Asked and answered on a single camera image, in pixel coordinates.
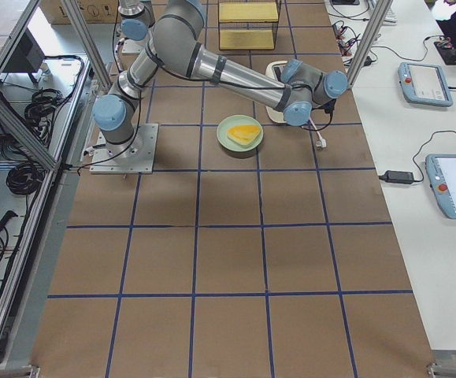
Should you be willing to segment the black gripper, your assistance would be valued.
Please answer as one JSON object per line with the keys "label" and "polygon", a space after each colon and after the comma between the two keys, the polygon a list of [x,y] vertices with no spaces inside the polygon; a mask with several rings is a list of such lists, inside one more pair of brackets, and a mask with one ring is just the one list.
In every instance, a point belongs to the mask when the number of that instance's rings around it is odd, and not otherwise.
{"label": "black gripper", "polygon": [[330,100],[329,102],[326,102],[325,104],[320,105],[316,108],[312,108],[312,111],[323,110],[326,114],[329,114],[330,116],[332,116],[332,114],[334,113],[334,110],[335,110],[335,106],[336,106],[336,98],[334,98],[334,99]]}

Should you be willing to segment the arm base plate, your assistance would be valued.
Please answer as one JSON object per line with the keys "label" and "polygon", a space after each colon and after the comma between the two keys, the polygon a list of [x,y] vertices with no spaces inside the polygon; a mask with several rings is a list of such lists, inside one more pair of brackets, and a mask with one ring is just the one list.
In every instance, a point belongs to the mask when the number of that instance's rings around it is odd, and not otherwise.
{"label": "arm base plate", "polygon": [[151,174],[158,140],[159,124],[140,124],[135,137],[127,143],[113,145],[106,142],[102,132],[98,133],[97,148],[89,170],[93,174]]}

